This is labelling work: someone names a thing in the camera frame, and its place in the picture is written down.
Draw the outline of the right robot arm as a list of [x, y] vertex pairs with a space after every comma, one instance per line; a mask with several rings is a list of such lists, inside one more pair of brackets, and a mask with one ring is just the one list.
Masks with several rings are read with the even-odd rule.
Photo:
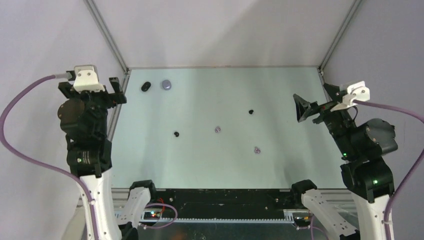
[[313, 117], [313, 123], [327, 127], [344, 161], [340, 167], [342, 181], [355, 204], [359, 228], [332, 208], [309, 179], [291, 186], [291, 204], [297, 209], [307, 208], [334, 240], [387, 240], [394, 235], [386, 206], [395, 186], [383, 156], [398, 149], [395, 127], [380, 118], [356, 125], [348, 110], [370, 99], [363, 81], [342, 86], [326, 83], [324, 89], [330, 101], [323, 104], [293, 95], [296, 118], [303, 122]]

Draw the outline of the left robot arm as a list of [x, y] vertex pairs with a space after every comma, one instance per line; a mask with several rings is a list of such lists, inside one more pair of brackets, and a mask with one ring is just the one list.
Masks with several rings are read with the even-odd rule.
[[77, 91], [68, 81], [58, 89], [66, 101], [58, 108], [60, 128], [67, 144], [66, 162], [79, 181], [89, 240], [137, 240], [145, 208], [158, 202], [151, 180], [135, 181], [129, 188], [121, 215], [116, 216], [112, 195], [112, 142], [108, 139], [108, 111], [127, 102], [116, 77], [113, 92], [98, 82]]

